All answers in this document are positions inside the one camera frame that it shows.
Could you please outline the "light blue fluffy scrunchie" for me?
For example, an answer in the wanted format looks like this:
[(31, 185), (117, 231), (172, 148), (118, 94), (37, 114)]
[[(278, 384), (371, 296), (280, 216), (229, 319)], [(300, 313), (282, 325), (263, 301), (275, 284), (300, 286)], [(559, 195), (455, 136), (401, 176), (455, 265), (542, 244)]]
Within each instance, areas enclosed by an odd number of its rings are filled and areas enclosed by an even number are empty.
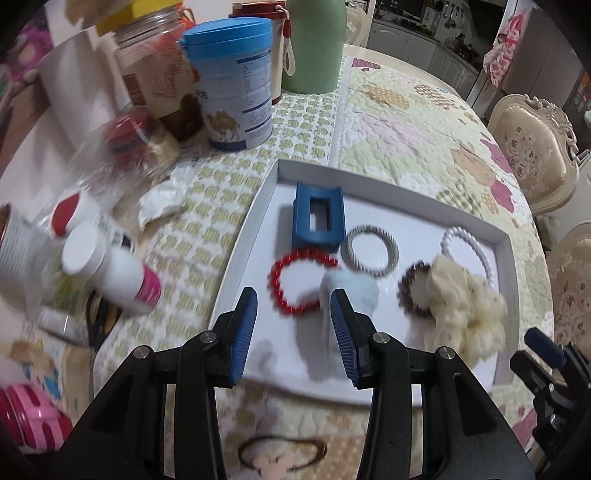
[(372, 317), (379, 304), (379, 287), (375, 278), (361, 273), (342, 269), (325, 272), (320, 286), (320, 301), (325, 324), (329, 324), (329, 300), (336, 289), (346, 291), (353, 310)]

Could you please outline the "cream ornate chair far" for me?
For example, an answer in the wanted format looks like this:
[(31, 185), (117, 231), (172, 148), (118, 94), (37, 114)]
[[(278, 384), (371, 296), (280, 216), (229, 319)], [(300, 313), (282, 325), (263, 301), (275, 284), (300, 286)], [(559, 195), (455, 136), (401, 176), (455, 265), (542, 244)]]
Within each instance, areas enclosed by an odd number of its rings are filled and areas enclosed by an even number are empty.
[(579, 182), (577, 138), (565, 112), (554, 103), (511, 94), (494, 107), (493, 135), (535, 216), (568, 203)]

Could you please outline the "blue hair claw clip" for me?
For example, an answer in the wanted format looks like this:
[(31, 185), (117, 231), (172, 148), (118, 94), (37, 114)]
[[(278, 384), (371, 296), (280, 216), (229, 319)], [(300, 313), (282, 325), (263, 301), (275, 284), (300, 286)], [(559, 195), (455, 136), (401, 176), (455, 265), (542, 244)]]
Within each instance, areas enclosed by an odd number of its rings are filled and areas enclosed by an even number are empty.
[(341, 188), (314, 188), (297, 183), (293, 204), (291, 248), (339, 250), (346, 237), (344, 195)]

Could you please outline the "white bottle red cap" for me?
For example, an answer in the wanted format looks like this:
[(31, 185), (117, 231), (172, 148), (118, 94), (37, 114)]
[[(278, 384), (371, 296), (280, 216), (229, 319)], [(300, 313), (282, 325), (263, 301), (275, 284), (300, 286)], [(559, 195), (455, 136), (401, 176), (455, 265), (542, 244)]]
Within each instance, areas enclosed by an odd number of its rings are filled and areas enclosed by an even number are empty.
[(88, 193), (78, 190), (56, 204), (50, 216), (50, 227), (58, 238), (63, 238), (84, 221), (98, 222), (101, 215), (97, 202)]

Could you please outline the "plastic bag with red snacks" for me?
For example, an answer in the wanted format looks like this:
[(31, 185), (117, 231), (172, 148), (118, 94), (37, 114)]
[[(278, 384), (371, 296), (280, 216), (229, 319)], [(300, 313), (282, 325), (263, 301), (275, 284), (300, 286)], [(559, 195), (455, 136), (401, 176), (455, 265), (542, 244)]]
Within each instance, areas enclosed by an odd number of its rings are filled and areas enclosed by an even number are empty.
[(163, 124), (134, 107), (88, 134), (70, 160), (66, 182), (96, 198), (121, 198), (165, 173), (179, 153)]

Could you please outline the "patterned quilted table cover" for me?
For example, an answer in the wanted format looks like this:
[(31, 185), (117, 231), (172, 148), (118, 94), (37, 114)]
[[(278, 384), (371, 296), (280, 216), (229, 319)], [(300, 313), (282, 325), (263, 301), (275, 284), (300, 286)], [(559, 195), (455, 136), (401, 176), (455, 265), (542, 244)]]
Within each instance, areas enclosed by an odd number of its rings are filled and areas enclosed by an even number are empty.
[[(554, 336), (545, 255), (528, 203), (501, 150), (451, 87), (402, 61), (345, 57), (339, 89), (284, 93), (273, 135), (256, 149), (221, 153), (199, 135), (181, 160), (190, 171), (184, 210), (166, 221), (142, 255), (163, 295), (148, 316), (120, 320), (93, 365), (94, 393), (133, 347), (178, 346), (207, 327), (246, 211), (277, 159), (374, 177), (473, 214), (506, 232), (516, 260), (520, 337), (530, 327)], [(224, 461), (231, 479), (252, 478), (236, 450), (256, 433), (322, 437), (329, 453), (290, 479), (355, 479), (369, 409), (305, 400), (245, 382), (218, 390)]]

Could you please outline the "gold-rimmed white tin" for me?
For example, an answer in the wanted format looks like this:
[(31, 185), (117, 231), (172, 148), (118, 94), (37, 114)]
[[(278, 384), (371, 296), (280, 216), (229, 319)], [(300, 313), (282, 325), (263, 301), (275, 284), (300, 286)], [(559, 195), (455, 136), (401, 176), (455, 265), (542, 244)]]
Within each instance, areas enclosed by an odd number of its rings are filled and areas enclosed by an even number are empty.
[(43, 291), (50, 238), (12, 204), (1, 206), (1, 287), (26, 296)]

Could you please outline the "cartoon printed tissue pack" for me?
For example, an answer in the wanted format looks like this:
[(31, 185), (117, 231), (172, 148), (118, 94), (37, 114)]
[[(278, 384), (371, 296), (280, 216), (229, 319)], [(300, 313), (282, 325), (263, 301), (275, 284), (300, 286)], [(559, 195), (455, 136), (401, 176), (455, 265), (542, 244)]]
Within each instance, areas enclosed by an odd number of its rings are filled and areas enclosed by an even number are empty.
[(41, 341), (15, 340), (8, 348), (8, 357), (19, 363), (28, 380), (73, 421), (89, 405), (93, 361), (90, 349), (66, 344), (52, 353)]

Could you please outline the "blue-lidded milk powder can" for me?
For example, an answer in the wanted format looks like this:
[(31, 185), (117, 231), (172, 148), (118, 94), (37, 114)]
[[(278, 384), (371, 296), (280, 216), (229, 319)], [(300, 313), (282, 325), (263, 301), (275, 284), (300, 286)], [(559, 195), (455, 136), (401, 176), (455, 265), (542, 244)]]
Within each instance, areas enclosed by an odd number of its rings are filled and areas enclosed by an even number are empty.
[(271, 21), (231, 17), (199, 24), (179, 46), (197, 71), (194, 89), (207, 139), (222, 151), (256, 148), (270, 137)]

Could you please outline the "brown hair tie pink charm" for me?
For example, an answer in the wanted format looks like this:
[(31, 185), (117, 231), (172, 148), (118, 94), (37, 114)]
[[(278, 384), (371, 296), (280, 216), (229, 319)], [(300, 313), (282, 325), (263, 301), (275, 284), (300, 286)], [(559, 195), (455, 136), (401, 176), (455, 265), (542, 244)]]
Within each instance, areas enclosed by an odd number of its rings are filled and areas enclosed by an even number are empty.
[[(293, 444), (295, 446), (310, 446), (314, 448), (314, 456), (308, 460), (304, 460), (303, 463), (297, 463), (294, 460), (294, 456), (287, 453), (280, 454), (276, 458), (259, 453), (250, 458), (245, 456), (257, 444), (273, 441)], [(320, 438), (290, 438), (280, 435), (259, 435), (243, 442), (238, 447), (236, 454), (242, 467), (256, 471), (259, 479), (286, 479), (291, 473), (308, 469), (322, 462), (325, 456), (327, 456), (328, 450), (328, 444)]]

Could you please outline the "green thermos jug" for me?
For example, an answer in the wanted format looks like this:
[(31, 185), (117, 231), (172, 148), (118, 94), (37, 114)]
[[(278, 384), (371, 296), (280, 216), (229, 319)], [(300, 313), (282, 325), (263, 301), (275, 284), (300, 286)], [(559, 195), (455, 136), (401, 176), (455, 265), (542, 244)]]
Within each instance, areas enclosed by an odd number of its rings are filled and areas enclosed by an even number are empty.
[(342, 0), (287, 1), (295, 71), (283, 75), (283, 89), (300, 94), (335, 90), (346, 40), (346, 4)]

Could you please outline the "cream ornate chair near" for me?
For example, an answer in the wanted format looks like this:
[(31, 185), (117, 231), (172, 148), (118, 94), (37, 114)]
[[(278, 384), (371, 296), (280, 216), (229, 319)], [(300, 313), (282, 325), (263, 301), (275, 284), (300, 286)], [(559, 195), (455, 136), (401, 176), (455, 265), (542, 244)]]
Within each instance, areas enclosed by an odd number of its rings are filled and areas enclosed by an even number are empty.
[(557, 343), (590, 358), (590, 222), (575, 226), (547, 256)]

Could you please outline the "pink striped cup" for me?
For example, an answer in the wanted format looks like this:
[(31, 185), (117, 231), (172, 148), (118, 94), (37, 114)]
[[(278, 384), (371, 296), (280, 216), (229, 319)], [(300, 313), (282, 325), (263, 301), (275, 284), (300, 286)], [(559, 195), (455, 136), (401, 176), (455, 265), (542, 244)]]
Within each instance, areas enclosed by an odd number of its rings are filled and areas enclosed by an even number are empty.
[(1, 389), (1, 425), (19, 448), (36, 452), (59, 450), (73, 429), (70, 418), (30, 384)]

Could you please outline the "red-lidded white flask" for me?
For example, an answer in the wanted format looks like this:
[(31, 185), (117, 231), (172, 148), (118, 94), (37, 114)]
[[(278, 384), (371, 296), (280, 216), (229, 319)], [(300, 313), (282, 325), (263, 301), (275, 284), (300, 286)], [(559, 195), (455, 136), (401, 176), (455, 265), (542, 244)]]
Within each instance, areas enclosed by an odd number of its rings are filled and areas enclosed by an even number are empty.
[(271, 104), (276, 105), (283, 92), (283, 77), (293, 77), (297, 71), (287, 2), (233, 1), (230, 17), (262, 17), (271, 21)]

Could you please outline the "paper towel roll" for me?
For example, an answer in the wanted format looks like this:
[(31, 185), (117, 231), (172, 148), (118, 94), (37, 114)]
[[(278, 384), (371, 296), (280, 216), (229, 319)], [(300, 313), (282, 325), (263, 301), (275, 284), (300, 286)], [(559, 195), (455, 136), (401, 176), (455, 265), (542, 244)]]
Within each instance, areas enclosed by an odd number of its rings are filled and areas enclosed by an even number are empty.
[(114, 59), (113, 44), (81, 31), (54, 47), (39, 65), (41, 83), (73, 148), (89, 132), (131, 104)]

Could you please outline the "crumpled white tissue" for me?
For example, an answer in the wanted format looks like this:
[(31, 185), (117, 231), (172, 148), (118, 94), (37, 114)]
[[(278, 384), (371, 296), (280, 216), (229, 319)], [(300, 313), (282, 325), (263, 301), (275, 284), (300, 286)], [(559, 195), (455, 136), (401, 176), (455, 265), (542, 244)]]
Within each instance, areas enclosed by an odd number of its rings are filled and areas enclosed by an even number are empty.
[(139, 199), (137, 223), (141, 231), (144, 231), (149, 223), (181, 210), (184, 197), (196, 173), (193, 165), (176, 166), (164, 181), (151, 187)]

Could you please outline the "yellow box on jar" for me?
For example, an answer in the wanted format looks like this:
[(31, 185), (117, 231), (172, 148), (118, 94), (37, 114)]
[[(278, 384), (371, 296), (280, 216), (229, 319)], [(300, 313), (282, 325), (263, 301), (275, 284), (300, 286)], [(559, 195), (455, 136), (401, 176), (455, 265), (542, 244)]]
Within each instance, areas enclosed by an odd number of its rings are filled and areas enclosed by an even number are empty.
[(121, 10), (97, 22), (95, 29), (99, 36), (103, 36), (146, 15), (179, 4), (181, 4), (181, 1), (175, 0), (133, 0)]

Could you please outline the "cream ornate chair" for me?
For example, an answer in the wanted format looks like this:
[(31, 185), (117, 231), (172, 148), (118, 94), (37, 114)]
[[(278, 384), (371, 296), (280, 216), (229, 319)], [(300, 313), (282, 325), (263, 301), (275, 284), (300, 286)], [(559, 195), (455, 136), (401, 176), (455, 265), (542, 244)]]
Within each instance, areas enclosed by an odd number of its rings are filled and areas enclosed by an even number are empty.
[(590, 222), (575, 226), (547, 256), (557, 343), (590, 358)]
[(554, 103), (511, 94), (494, 107), (493, 135), (535, 216), (568, 203), (579, 182), (577, 138), (565, 112)]

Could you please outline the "black scissors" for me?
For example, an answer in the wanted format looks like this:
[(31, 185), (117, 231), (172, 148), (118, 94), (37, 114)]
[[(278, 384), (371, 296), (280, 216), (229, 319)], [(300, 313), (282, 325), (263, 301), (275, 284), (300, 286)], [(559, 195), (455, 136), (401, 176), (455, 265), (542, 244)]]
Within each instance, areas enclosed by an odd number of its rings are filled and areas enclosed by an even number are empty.
[(88, 331), (88, 344), (97, 351), (121, 317), (122, 309), (91, 291), (84, 307), (84, 319)]

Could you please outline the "clear plastic jar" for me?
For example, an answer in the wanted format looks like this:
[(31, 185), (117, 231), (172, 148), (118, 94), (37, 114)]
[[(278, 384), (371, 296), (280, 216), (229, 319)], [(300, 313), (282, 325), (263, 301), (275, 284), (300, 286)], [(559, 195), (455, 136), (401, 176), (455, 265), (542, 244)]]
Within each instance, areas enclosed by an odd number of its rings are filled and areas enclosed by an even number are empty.
[(167, 6), (114, 31), (115, 59), (131, 103), (144, 107), (179, 141), (202, 127), (195, 72), (180, 49), (186, 24)]

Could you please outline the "white shallow tray box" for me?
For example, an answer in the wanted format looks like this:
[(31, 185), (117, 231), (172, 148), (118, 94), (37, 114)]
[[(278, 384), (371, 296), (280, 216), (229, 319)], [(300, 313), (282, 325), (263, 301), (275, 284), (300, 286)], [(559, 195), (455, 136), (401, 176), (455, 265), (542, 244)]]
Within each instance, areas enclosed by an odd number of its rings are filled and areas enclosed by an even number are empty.
[[(245, 363), (245, 378), (288, 392), (332, 402), (367, 405), (370, 391), (356, 389), (346, 378), (337, 342), (327, 315), (315, 311), (287, 315), (276, 306), (271, 285), (273, 264), (290, 251), (291, 223), (297, 185), (339, 188), (344, 195), (346, 227), (373, 225), (396, 241), (399, 261), (388, 267), (388, 249), (377, 236), (363, 234), (353, 242), (353, 255), (363, 270), (356, 271), (337, 252), (338, 266), (325, 268), (311, 260), (297, 260), (280, 274), (279, 292), (287, 303), (300, 306), (325, 299), (329, 290), (342, 287), (356, 310), (372, 318), (380, 331), (404, 345), (423, 349), (434, 327), (429, 319), (407, 313), (399, 297), (399, 284), (416, 262), (431, 262), (450, 245), (453, 259), (474, 275), (488, 276), (505, 299), (504, 349), (479, 361), (473, 373), (488, 391), (509, 385), (511, 355), (518, 346), (519, 294), (513, 249), (499, 228), (410, 190), (369, 177), (325, 166), (280, 160), (266, 174), (238, 234), (214, 303), (214, 313), (231, 310), (242, 290), (257, 295), (256, 327)], [(386, 269), (384, 277), (371, 269)]]

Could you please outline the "white bottle pink label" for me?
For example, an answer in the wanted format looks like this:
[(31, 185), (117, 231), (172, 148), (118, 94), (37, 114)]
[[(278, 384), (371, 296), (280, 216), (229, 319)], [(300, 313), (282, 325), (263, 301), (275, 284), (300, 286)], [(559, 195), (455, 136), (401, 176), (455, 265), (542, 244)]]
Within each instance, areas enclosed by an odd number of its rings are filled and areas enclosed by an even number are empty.
[(133, 315), (157, 305), (162, 285), (157, 274), (128, 249), (112, 245), (85, 221), (67, 236), (61, 253), (63, 271), (88, 281), (103, 298)]

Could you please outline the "grey refrigerator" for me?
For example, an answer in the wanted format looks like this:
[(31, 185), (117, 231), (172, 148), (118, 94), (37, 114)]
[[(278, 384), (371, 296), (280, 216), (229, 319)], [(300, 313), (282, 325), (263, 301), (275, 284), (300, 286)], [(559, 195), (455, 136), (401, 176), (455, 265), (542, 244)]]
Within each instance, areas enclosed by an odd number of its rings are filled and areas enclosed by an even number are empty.
[(525, 10), (519, 43), (499, 89), (528, 94), (564, 108), (583, 66), (554, 21), (540, 9)]

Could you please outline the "cream dotted fabric scrunchie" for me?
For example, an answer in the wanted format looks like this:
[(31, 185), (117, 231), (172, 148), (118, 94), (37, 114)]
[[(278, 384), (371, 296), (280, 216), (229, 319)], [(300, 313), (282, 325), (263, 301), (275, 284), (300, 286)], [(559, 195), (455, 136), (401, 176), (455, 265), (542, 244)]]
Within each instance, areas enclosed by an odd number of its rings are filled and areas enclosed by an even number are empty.
[(427, 274), (426, 288), (435, 320), (424, 337), (427, 350), (448, 346), (474, 367), (505, 348), (506, 301), (484, 277), (439, 255)]

